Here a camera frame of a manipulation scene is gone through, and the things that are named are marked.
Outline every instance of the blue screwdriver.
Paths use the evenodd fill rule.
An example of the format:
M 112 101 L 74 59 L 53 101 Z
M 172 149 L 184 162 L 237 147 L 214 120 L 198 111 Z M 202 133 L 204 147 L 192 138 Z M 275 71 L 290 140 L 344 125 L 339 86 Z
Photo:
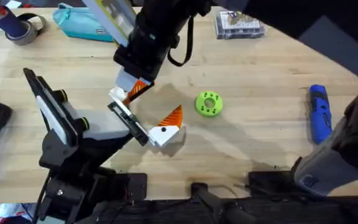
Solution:
M 322 85 L 309 89 L 311 136 L 314 143 L 322 143 L 333 131 L 327 91 Z

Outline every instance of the orange triangle piece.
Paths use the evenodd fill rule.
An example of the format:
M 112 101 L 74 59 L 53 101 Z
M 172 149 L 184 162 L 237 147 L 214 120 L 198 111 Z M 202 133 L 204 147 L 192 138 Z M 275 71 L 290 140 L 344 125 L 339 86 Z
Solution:
M 124 105 L 129 105 L 129 103 L 131 103 L 131 97 L 141 91 L 146 86 L 147 85 L 144 82 L 137 80 L 132 90 L 128 93 L 127 98 L 122 103 Z
M 183 118 L 183 111 L 181 105 L 174 109 L 165 119 L 163 119 L 159 126 L 178 126 L 180 128 Z

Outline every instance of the wooden tabletop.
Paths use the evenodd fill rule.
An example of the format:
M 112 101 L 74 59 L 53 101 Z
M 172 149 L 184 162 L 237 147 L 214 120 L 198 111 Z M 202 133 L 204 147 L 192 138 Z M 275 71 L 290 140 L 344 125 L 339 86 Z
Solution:
M 29 45 L 16 46 L 0 32 L 0 103 L 14 110 L 0 137 L 0 202 L 36 201 L 47 174 L 38 165 L 46 130 L 22 69 L 63 88 L 75 108 L 92 110 L 108 110 L 120 69 L 114 44 L 67 37 L 52 20 L 54 10 L 16 10 L 48 20 L 48 30 Z M 173 57 L 183 60 L 185 50 L 186 28 Z M 182 68 L 165 62 L 155 87 L 131 107 L 151 127 L 183 105 L 184 130 L 164 149 L 131 141 L 104 166 L 145 172 L 148 199 L 186 198 L 192 182 L 208 183 L 221 197 L 247 196 L 248 172 L 288 170 L 313 150 L 306 93 L 316 83 L 327 88 L 336 124 L 358 93 L 355 75 L 271 27 L 261 39 L 216 40 L 213 15 L 197 17 L 191 60 Z M 218 117 L 194 109 L 206 90 L 223 98 Z M 358 181 L 332 194 L 358 195 Z

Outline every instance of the teal pencil case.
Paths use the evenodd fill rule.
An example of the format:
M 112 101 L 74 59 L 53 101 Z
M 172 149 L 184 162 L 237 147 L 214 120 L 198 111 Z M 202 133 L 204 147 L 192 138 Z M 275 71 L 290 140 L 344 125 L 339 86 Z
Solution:
M 60 3 L 53 20 L 69 37 L 113 42 L 112 35 L 98 22 L 87 7 L 72 7 Z

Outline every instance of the green gear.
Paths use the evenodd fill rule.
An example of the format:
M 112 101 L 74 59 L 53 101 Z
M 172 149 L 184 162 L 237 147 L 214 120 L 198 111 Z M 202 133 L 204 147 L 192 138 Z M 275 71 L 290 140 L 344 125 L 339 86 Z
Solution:
M 214 91 L 205 91 L 200 93 L 196 98 L 196 111 L 203 116 L 213 117 L 218 115 L 223 109 L 223 100 Z

